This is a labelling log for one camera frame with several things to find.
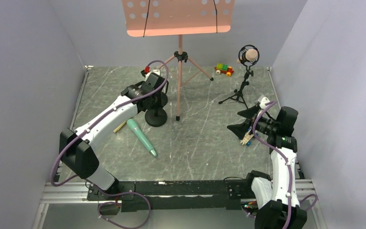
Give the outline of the pink microphone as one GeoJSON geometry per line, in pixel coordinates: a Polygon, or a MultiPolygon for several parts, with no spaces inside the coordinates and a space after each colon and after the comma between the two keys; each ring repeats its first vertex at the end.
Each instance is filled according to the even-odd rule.
{"type": "Polygon", "coordinates": [[[238,53],[238,63],[245,63],[245,62],[252,62],[257,61],[258,59],[258,50],[256,49],[249,49],[249,50],[242,50],[238,53]]]}

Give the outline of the black tripod microphone stand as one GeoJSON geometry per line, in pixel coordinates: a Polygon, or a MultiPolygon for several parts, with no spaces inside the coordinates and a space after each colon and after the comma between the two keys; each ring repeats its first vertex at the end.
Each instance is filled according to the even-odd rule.
{"type": "MultiPolygon", "coordinates": [[[[258,50],[258,48],[254,45],[251,45],[251,44],[248,44],[248,45],[245,45],[243,46],[240,51],[242,50],[249,50],[249,49],[256,49],[258,50]]],[[[259,61],[260,59],[260,53],[259,53],[259,50],[258,50],[258,59],[257,61],[252,61],[252,62],[245,62],[245,63],[240,63],[241,65],[243,65],[245,67],[245,74],[244,74],[244,79],[241,83],[241,86],[239,88],[239,90],[235,89],[234,90],[234,94],[227,97],[226,99],[224,100],[221,100],[218,102],[218,104],[223,104],[225,101],[228,101],[228,100],[233,100],[235,102],[238,102],[240,104],[244,104],[246,109],[248,108],[248,105],[244,99],[244,93],[243,93],[243,90],[246,86],[248,86],[250,84],[250,82],[248,81],[249,80],[249,77],[250,76],[254,76],[254,72],[253,70],[251,69],[251,67],[253,67],[255,64],[257,64],[257,62],[259,61]]]]}

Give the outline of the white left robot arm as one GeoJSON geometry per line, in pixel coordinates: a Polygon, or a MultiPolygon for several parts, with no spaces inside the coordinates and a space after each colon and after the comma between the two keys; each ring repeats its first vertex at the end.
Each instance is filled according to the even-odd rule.
{"type": "Polygon", "coordinates": [[[116,100],[99,115],[74,131],[65,129],[60,134],[61,162],[76,176],[96,185],[107,194],[119,193],[119,180],[99,162],[95,149],[123,122],[140,112],[164,106],[163,92],[167,78],[159,70],[151,70],[145,80],[126,87],[116,100]]]}

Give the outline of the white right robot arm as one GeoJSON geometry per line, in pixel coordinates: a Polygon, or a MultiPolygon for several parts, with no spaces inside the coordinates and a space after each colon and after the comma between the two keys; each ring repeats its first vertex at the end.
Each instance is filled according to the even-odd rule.
{"type": "Polygon", "coordinates": [[[281,107],[275,119],[263,115],[274,104],[268,103],[265,109],[255,105],[237,114],[245,118],[241,124],[229,125],[237,137],[244,138],[247,131],[265,134],[267,140],[256,139],[269,147],[273,164],[273,178],[264,174],[255,176],[251,190],[255,194],[258,211],[255,216],[256,229],[301,229],[307,221],[306,210],[301,209],[295,187],[295,163],[297,140],[292,136],[298,111],[281,107]]]}

